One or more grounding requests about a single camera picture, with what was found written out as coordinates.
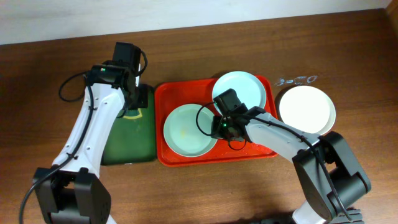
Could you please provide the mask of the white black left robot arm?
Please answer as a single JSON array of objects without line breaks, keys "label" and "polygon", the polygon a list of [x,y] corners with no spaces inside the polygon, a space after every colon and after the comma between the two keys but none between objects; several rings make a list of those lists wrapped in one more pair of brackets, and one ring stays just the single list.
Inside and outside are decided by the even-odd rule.
[{"label": "white black left robot arm", "polygon": [[118,114],[137,101],[146,68],[108,61],[81,75],[84,100],[72,132],[51,168],[38,168],[35,192],[45,223],[114,223],[111,196],[100,181],[101,160]]}]

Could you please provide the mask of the white plate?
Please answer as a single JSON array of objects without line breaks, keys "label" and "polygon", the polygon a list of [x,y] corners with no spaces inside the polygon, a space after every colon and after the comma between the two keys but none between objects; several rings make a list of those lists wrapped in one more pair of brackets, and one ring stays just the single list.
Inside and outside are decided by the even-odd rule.
[{"label": "white plate", "polygon": [[336,121],[331,98],[313,86],[295,86],[279,100],[280,119],[289,126],[311,134],[326,134]]}]

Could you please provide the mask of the yellow green sponge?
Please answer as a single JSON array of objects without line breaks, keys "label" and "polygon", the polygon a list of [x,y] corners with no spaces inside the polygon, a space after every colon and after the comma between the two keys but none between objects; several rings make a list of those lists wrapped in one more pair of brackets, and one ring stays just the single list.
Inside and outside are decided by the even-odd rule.
[{"label": "yellow green sponge", "polygon": [[142,111],[140,108],[136,110],[127,110],[123,116],[124,119],[139,119],[142,117]]}]

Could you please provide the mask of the light blue plate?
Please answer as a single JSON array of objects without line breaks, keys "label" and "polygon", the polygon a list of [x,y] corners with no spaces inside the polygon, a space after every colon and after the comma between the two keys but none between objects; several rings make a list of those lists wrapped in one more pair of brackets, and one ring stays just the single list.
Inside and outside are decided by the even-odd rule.
[{"label": "light blue plate", "polygon": [[196,117],[202,105],[186,104],[175,108],[163,128],[165,142],[183,157],[199,157],[210,152],[217,139],[204,135],[197,127]]},{"label": "light blue plate", "polygon": [[234,71],[217,79],[212,89],[212,99],[233,89],[241,103],[249,110],[254,106],[265,108],[267,93],[260,79],[244,71]]}]

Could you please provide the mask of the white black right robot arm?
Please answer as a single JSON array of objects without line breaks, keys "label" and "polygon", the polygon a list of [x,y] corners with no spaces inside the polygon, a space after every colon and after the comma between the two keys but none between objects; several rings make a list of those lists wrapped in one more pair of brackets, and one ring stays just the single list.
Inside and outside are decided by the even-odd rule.
[{"label": "white black right robot arm", "polygon": [[299,131],[259,107],[243,104],[215,116],[210,136],[265,146],[294,165],[305,202],[284,218],[265,223],[362,223],[349,206],[371,189],[371,182],[342,135]]}]

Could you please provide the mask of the red plastic tray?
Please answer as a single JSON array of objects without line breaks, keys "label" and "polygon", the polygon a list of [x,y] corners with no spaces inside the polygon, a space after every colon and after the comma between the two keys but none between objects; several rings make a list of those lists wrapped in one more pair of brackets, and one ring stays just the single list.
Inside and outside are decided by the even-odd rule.
[{"label": "red plastic tray", "polygon": [[265,159],[275,157],[276,152],[254,143],[238,144],[240,151],[228,147],[228,143],[218,140],[215,146],[205,155],[199,157],[183,157],[173,152],[164,139],[164,123],[167,116],[179,106],[185,104],[204,105],[213,98],[212,89],[217,79],[189,80],[168,82],[159,85],[155,90],[155,133],[157,158],[165,166],[181,167],[219,162],[244,161],[250,159]]}]

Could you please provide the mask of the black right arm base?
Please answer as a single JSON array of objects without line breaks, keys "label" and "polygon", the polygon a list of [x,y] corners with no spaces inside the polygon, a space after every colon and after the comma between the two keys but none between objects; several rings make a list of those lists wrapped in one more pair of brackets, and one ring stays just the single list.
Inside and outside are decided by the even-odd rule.
[{"label": "black right arm base", "polygon": [[266,218],[258,221],[251,221],[252,224],[350,224],[359,223],[364,224],[363,215],[360,209],[348,210],[348,215],[351,217],[351,222],[346,215],[341,214],[334,218],[332,221],[326,221],[316,213],[304,215],[298,211],[294,211],[291,215],[282,215],[274,218]]}]

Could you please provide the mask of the black tray with green water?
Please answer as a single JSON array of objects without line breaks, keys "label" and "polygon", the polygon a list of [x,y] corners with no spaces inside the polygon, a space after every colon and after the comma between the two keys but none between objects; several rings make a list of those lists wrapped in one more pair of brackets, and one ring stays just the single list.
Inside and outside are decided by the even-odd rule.
[{"label": "black tray with green water", "polygon": [[116,119],[111,128],[101,165],[149,162],[156,159],[154,88],[149,86],[148,107],[139,119]]}]

